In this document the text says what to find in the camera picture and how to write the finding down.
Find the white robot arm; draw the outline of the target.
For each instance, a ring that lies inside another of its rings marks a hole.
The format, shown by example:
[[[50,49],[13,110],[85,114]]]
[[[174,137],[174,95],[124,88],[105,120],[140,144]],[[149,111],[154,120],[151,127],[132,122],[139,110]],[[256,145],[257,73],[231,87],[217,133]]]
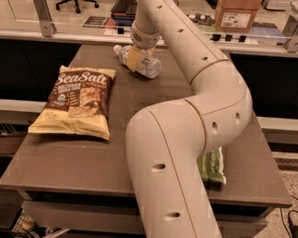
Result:
[[[135,114],[126,158],[147,238],[223,238],[198,172],[200,155],[235,140],[252,99],[233,63],[173,0],[136,0],[131,37],[141,50],[160,35],[193,94]]]

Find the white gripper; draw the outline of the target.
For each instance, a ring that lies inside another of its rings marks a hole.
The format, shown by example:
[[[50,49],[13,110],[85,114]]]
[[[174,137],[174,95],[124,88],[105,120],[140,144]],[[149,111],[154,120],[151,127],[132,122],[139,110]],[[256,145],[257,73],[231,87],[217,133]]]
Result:
[[[131,46],[128,51],[127,66],[131,72],[136,72],[141,61],[141,50],[154,48],[160,40],[160,33],[150,22],[142,23],[134,21],[132,24],[132,32],[130,32],[130,38],[136,46]]]

